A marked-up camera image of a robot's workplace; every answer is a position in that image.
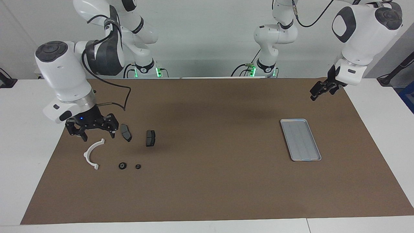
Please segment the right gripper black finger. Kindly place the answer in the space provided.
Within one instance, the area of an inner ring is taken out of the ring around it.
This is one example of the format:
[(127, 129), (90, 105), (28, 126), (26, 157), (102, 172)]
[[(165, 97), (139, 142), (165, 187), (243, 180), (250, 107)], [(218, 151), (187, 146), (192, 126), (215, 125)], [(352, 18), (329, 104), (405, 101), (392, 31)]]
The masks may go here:
[(66, 129), (68, 130), (68, 133), (71, 136), (78, 136), (80, 137), (84, 142), (87, 142), (88, 140), (88, 136), (85, 133), (85, 131), (87, 130), (86, 126), (80, 126), (80, 128), (76, 127), (77, 123), (75, 121), (75, 119), (73, 118), (69, 118), (66, 120)]
[(119, 129), (119, 122), (113, 113), (100, 118), (100, 129), (108, 131), (111, 138), (115, 138), (115, 133)]

